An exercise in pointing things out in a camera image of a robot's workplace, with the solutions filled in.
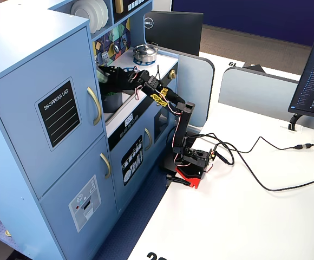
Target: gold handle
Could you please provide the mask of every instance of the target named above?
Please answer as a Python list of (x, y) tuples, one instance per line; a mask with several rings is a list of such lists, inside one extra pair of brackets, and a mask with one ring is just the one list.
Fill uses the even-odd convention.
[(109, 173), (105, 175), (105, 178), (108, 179), (110, 177), (110, 175), (112, 175), (112, 168), (110, 166), (110, 163), (108, 161), (108, 159), (105, 157), (104, 154), (101, 153), (101, 158), (103, 159), (103, 161), (107, 164), (108, 166), (108, 170), (109, 170)]
[(172, 69), (172, 70), (169, 72), (169, 79), (171, 79), (171, 80), (176, 79), (176, 72), (175, 72), (175, 69)]
[(96, 103), (97, 109), (98, 109), (98, 116), (97, 118), (93, 121), (93, 125), (97, 125), (99, 123), (99, 121), (101, 120), (101, 116), (102, 116), (102, 112), (101, 112), (101, 105), (99, 105), (99, 101), (98, 98), (96, 96), (96, 94), (94, 94), (94, 92), (92, 91), (92, 89), (90, 87), (87, 87), (87, 93), (90, 94), (91, 98), (93, 99), (93, 101)]
[(123, 11), (124, 11), (123, 0), (115, 0), (115, 6), (116, 6), (116, 12), (118, 14), (123, 13)]
[(145, 132), (147, 133), (148, 138), (150, 139), (150, 144), (148, 145), (147, 148), (145, 148), (145, 151), (147, 151), (147, 150), (149, 150), (149, 149), (151, 148), (151, 145), (152, 145), (152, 138), (151, 138), (150, 132), (148, 131), (147, 128), (145, 128)]

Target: shopping list sign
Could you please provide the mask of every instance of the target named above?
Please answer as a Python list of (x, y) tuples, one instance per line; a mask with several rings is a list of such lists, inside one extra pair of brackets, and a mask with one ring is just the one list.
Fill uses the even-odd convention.
[(52, 147), (80, 124), (70, 80), (38, 104)]
[(143, 158), (142, 151), (143, 148), (141, 135), (121, 160), (124, 186), (127, 185), (129, 180), (132, 178), (133, 174), (138, 170), (138, 168), (142, 164)]

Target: floor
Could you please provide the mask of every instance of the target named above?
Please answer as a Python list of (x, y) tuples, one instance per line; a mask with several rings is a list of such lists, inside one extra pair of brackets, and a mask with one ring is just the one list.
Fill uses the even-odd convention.
[[(209, 53), (228, 58), (228, 62), (222, 58), (225, 63), (231, 60), (241, 61), (240, 67), (244, 62), (260, 64), (262, 67), (298, 75), (303, 72), (310, 50), (310, 47), (294, 43), (208, 26), (203, 28), (200, 47), (205, 57), (206, 53)], [(217, 80), (220, 86), (220, 71), (216, 71), (215, 81)], [(126, 260), (128, 258), (163, 197), (166, 190), (165, 184), (165, 174), (155, 166), (94, 260)], [(0, 242), (0, 260), (6, 260), (11, 253), (12, 249)]]
[(200, 51), (300, 75), (311, 47), (205, 25)]

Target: toy kitchen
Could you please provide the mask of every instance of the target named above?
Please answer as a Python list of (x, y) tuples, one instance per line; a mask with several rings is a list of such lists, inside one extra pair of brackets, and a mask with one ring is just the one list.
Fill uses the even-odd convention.
[(197, 104), (194, 129), (207, 119), (213, 64), (147, 48), (152, 8), (153, 0), (0, 4), (0, 220), (31, 259), (92, 259), (175, 127), (138, 89), (102, 93), (98, 68), (158, 75)]

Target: white plate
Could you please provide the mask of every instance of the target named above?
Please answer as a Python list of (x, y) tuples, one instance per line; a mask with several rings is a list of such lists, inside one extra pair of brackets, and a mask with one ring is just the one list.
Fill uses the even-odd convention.
[(109, 11), (108, 11), (108, 7), (105, 4), (104, 0), (96, 0), (98, 2), (98, 4), (101, 6), (102, 11), (103, 11), (103, 25), (102, 27), (104, 27), (105, 25), (107, 25), (108, 19), (109, 19)]
[(100, 6), (100, 4), (98, 4), (98, 2), (96, 0), (85, 0), (86, 2), (88, 2), (88, 4), (92, 5), (93, 8), (96, 10), (96, 14), (97, 14), (97, 19), (98, 19), (98, 25), (97, 25), (97, 30), (100, 30), (103, 27), (103, 10), (102, 7)]
[(71, 7), (70, 13), (90, 20), (90, 32), (94, 34), (97, 31), (98, 17), (94, 7), (87, 1), (78, 0)]

